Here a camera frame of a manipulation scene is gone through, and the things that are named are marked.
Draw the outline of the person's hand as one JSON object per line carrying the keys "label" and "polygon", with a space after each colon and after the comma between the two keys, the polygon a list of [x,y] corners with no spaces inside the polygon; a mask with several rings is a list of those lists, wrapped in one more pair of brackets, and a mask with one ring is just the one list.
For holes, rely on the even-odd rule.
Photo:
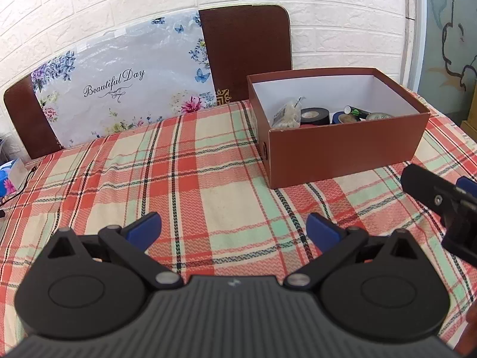
{"label": "person's hand", "polygon": [[467,311],[466,315],[467,325],[462,332],[462,335],[456,344],[454,350],[462,355],[468,356],[476,349],[476,335],[477,335],[477,302],[474,301]]}

